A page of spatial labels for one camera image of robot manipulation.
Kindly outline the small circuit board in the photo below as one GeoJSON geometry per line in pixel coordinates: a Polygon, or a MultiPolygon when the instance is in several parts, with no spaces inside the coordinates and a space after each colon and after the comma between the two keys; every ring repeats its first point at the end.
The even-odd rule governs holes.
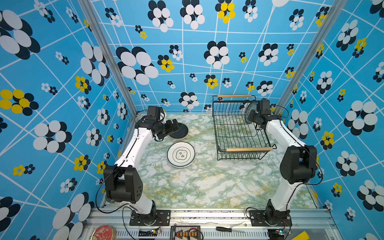
{"type": "Polygon", "coordinates": [[[159,234],[159,231],[155,230],[155,229],[152,229],[152,230],[140,229],[139,233],[138,233],[138,236],[139,237],[157,237],[158,234],[159,234]]]}

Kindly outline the aluminium frame rail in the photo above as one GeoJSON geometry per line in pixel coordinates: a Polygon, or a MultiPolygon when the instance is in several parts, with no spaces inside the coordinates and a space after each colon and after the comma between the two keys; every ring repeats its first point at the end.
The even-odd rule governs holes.
{"type": "Polygon", "coordinates": [[[157,237],[139,237],[140,229],[158,227],[130,226],[131,211],[117,211],[104,215],[92,211],[85,226],[82,240],[90,240],[92,233],[100,226],[110,225],[117,231],[116,240],[169,240],[171,226],[200,226],[204,240],[270,240],[273,234],[280,239],[291,240],[301,232],[307,232],[311,240],[341,240],[342,236],[334,219],[325,209],[292,210],[290,227],[253,227],[244,209],[171,209],[169,226],[162,226],[157,237]],[[238,232],[219,232],[216,227],[231,228],[238,232]]]}

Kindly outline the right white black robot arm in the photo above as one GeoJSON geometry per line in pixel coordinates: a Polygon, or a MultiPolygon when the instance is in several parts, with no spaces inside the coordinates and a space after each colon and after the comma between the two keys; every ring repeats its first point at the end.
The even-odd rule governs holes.
{"type": "Polygon", "coordinates": [[[291,203],[299,189],[315,176],[318,169],[317,149],[294,136],[281,118],[272,114],[267,99],[251,101],[245,110],[245,121],[267,131],[285,151],[280,163],[280,185],[265,210],[266,221],[275,225],[290,214],[291,203]]]}

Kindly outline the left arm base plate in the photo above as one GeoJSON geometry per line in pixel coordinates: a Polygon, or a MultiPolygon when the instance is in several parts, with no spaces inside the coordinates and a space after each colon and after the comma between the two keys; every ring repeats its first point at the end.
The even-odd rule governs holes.
{"type": "Polygon", "coordinates": [[[135,211],[133,211],[129,225],[139,227],[169,226],[170,219],[170,210],[156,210],[156,212],[152,212],[148,215],[137,214],[135,211]]]}

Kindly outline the black plate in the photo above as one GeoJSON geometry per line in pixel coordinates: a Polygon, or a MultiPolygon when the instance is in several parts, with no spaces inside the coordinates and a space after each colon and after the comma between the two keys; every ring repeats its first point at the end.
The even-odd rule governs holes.
{"type": "Polygon", "coordinates": [[[183,140],[189,134],[189,129],[185,124],[179,123],[180,129],[169,135],[174,140],[183,140]]]}

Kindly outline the black terminal block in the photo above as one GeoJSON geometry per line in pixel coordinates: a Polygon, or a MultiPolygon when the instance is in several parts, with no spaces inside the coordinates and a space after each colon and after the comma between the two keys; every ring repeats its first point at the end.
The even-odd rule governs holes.
{"type": "Polygon", "coordinates": [[[203,240],[200,226],[171,226],[170,240],[203,240]]]}

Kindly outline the black screwdriver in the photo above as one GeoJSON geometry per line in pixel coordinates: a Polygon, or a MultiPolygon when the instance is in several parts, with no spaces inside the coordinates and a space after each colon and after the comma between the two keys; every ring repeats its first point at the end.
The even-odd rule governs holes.
{"type": "Polygon", "coordinates": [[[230,233],[233,233],[233,232],[244,233],[245,232],[245,231],[234,230],[234,229],[225,228],[225,227],[216,227],[216,230],[219,232],[230,232],[230,233]]]}

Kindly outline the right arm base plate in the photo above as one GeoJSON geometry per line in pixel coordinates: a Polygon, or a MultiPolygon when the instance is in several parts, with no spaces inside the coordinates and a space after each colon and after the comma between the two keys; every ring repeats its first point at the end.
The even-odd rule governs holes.
{"type": "Polygon", "coordinates": [[[253,227],[290,227],[292,218],[287,212],[250,210],[247,213],[253,227]]]}

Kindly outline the white plate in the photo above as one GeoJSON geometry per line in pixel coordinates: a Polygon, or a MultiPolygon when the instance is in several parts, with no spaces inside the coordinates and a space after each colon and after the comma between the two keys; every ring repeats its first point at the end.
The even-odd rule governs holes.
{"type": "Polygon", "coordinates": [[[189,167],[195,160],[195,148],[187,142],[177,142],[167,151],[168,163],[177,169],[189,167]]]}

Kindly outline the black wire dish rack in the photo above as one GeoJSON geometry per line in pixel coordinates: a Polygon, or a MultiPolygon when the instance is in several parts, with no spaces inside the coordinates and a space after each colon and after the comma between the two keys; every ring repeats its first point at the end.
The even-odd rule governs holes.
{"type": "Polygon", "coordinates": [[[250,98],[218,98],[213,96],[212,116],[214,121],[217,160],[260,160],[268,152],[227,153],[228,148],[277,148],[271,144],[267,131],[255,123],[245,123],[245,110],[250,98]]]}

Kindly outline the yellow paper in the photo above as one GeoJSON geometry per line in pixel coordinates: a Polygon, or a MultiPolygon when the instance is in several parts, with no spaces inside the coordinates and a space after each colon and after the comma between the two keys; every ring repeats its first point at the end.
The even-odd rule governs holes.
{"type": "Polygon", "coordinates": [[[309,240],[310,239],[310,236],[307,232],[301,232],[300,234],[298,234],[297,236],[295,236],[294,238],[292,238],[292,240],[309,240]]]}

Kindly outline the red round tin lid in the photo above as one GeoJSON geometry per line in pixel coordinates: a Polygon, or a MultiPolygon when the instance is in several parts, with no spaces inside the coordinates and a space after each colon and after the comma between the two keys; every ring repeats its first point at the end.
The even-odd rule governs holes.
{"type": "Polygon", "coordinates": [[[117,231],[113,226],[103,225],[98,227],[91,235],[90,240],[116,240],[117,231]]]}

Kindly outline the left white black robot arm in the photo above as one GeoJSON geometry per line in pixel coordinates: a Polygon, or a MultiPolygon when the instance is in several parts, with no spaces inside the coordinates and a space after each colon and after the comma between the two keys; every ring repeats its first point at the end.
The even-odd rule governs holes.
{"type": "Polygon", "coordinates": [[[143,154],[152,140],[163,140],[181,127],[177,120],[165,120],[161,107],[148,107],[147,114],[138,120],[134,133],[121,157],[104,169],[106,199],[129,206],[142,219],[156,219],[156,204],[144,193],[138,167],[143,154]]]}

